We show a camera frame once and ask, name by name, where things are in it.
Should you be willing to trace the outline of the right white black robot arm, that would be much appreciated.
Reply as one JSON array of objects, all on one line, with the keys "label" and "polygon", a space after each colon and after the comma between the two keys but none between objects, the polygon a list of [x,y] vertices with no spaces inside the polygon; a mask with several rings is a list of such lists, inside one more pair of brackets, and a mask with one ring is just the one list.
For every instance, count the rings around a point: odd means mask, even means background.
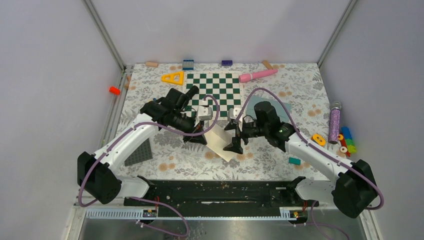
[{"label": "right white black robot arm", "polygon": [[377,197],[376,181],[370,165],[360,159],[353,162],[340,157],[313,141],[307,141],[304,134],[288,122],[283,122],[276,109],[268,101],[254,106],[256,118],[246,122],[240,108],[228,112],[226,130],[235,130],[231,143],[224,151],[243,153],[241,143],[263,137],[267,142],[284,153],[309,162],[321,172],[326,180],[312,180],[299,176],[287,185],[287,201],[299,206],[304,201],[334,204],[349,218],[358,217]]}]

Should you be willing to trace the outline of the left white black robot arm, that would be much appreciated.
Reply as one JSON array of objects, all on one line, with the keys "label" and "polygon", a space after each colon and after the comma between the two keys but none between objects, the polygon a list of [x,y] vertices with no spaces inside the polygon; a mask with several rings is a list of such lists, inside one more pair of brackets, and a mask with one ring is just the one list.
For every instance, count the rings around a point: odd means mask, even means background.
[{"label": "left white black robot arm", "polygon": [[117,172],[131,154],[162,129],[182,135],[184,142],[206,145],[204,122],[213,118],[213,108],[198,106],[191,115],[184,113],[198,93],[197,86],[186,93],[171,88],[166,96],[145,103],[128,127],[105,146],[94,153],[81,153],[77,158],[78,204],[88,206],[82,200],[84,192],[104,205],[115,198],[130,197],[144,206],[152,204],[155,192],[145,179],[118,176]]}]

